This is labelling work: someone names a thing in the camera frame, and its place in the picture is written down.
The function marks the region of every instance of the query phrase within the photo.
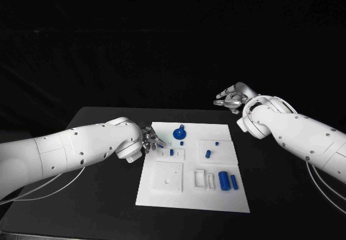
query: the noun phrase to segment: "table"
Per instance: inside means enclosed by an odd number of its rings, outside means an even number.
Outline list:
[[[242,132],[240,115],[228,110],[84,107],[67,128],[118,117],[136,123],[228,124],[251,213],[136,206],[144,156],[130,164],[114,154],[85,168],[59,193],[15,202],[0,222],[3,232],[80,239],[178,240],[330,237],[343,230],[345,216],[317,191],[306,162],[278,146],[271,135],[260,140]],[[32,197],[52,193],[78,173],[65,173]],[[23,192],[46,181],[30,184]]]

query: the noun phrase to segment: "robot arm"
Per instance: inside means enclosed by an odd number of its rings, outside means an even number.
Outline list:
[[[238,114],[237,108],[245,104],[237,121],[242,131],[258,139],[273,134],[287,151],[346,183],[346,135],[299,114],[281,98],[257,94],[242,82],[216,98],[224,96],[227,99],[214,104],[228,107],[232,113]]]
[[[126,118],[81,126],[48,136],[0,144],[0,199],[25,185],[105,160],[116,153],[133,163],[149,153],[154,130]]]

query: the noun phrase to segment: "white cable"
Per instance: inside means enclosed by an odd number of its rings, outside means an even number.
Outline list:
[[[49,195],[42,196],[42,197],[30,198],[30,199],[19,199],[19,200],[15,200],[15,201],[32,201],[32,200],[39,200],[39,199],[43,199],[43,198],[52,196],[52,195],[56,194],[64,188],[67,188],[67,187],[69,186],[69,184],[78,179],[78,177],[80,177],[84,169],[85,169],[85,167],[81,169],[81,172],[80,172],[80,174],[77,175],[77,177],[74,178],[74,180],[72,180],[72,181],[68,183],[68,185],[65,185],[65,187],[62,187],[58,191],[55,191],[54,193],[51,193]]]
[[[330,198],[327,197],[326,193],[325,193],[323,190],[320,189],[320,186],[319,186],[319,184],[317,184],[317,182],[316,182],[315,176],[313,176],[312,171],[310,171],[310,168],[309,168],[309,163],[306,163],[306,167],[307,167],[307,170],[309,170],[310,177],[312,177],[312,180],[313,180],[313,182],[315,182],[315,185],[316,185],[316,187],[319,188],[323,196],[325,196],[326,199],[332,202],[332,204],[339,208],[339,210],[346,214],[346,211],[335,204],[335,202],[330,200]]]
[[[33,193],[36,190],[39,190],[41,188],[43,188],[58,177],[61,176],[61,174],[51,180],[48,181],[43,185],[41,185],[39,187],[36,187],[32,191],[26,192],[25,194],[22,194],[20,196],[16,196],[15,198],[12,198],[10,200],[6,201],[0,201],[0,205],[16,201],[19,198],[22,198],[23,196],[26,196],[28,194]]]
[[[346,201],[346,197],[342,196],[342,195],[339,194],[339,192],[338,192],[338,191],[327,185],[327,183],[323,181],[323,178],[322,178],[320,174],[317,173],[316,166],[312,166],[312,167],[313,167],[315,173],[316,173],[320,181],[322,181],[323,184],[326,185],[326,187],[327,187],[327,188],[332,190],[332,192]]]

